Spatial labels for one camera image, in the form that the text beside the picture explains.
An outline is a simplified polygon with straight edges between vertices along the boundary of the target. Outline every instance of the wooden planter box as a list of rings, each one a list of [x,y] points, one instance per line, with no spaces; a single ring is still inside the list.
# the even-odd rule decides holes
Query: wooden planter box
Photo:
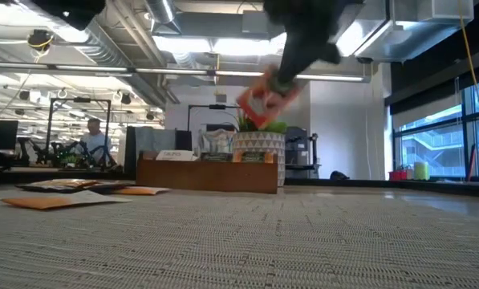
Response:
[[[155,161],[140,156],[136,184],[169,189],[277,193],[278,165]]]

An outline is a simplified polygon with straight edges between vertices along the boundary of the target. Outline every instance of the patterned plant pot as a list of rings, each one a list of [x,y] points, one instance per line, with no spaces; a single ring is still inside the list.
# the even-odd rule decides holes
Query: patterned plant pot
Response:
[[[232,152],[268,152],[278,156],[278,186],[286,180],[286,136],[276,132],[238,132],[232,139]]]

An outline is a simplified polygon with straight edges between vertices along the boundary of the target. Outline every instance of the gray woven carpet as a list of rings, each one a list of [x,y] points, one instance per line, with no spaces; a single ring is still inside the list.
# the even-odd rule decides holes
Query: gray woven carpet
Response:
[[[479,288],[477,218],[377,193],[127,198],[0,204],[0,288]]]

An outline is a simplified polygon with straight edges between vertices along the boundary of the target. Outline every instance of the potted plant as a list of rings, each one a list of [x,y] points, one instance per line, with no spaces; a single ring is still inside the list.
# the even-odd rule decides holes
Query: potted plant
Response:
[[[271,122],[259,129],[241,110],[237,113],[238,132],[232,139],[232,152],[267,152],[278,156],[278,186],[286,179],[286,129],[284,122]]]

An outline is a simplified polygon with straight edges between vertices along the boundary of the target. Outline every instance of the person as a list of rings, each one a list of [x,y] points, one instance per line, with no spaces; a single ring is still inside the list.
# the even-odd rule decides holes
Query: person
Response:
[[[98,148],[105,144],[105,135],[100,131],[100,120],[97,118],[91,118],[87,121],[87,130],[89,132],[85,133],[80,141],[86,143],[87,151],[90,152],[93,149]],[[107,139],[108,149],[111,149],[111,140]],[[97,149],[93,153],[93,158],[97,163],[100,162],[104,156],[104,149]]]

